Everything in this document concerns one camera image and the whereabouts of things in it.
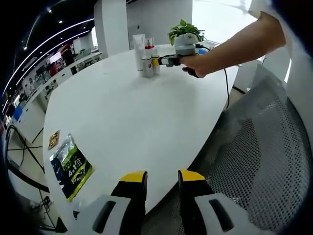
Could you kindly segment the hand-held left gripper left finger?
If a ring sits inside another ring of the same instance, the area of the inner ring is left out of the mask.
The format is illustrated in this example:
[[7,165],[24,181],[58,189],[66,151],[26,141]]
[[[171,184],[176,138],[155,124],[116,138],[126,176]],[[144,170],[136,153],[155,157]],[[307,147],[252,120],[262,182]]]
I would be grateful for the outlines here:
[[146,214],[147,171],[123,176],[110,195],[102,195],[85,207],[74,235],[139,235]]

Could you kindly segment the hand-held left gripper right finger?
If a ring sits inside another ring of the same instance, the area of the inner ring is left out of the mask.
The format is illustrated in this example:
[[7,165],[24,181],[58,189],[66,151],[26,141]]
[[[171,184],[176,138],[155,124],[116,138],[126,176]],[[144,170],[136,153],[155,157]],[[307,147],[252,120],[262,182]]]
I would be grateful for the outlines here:
[[221,193],[212,193],[197,172],[178,171],[180,216],[187,235],[258,235],[247,212]]

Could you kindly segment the person's right hand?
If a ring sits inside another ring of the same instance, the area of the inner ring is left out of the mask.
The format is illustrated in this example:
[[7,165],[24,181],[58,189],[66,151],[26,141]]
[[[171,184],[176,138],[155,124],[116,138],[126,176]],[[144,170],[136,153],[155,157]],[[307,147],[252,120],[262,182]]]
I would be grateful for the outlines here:
[[206,75],[214,72],[208,55],[184,56],[179,61],[184,65],[182,68],[184,72],[197,78],[204,78]]

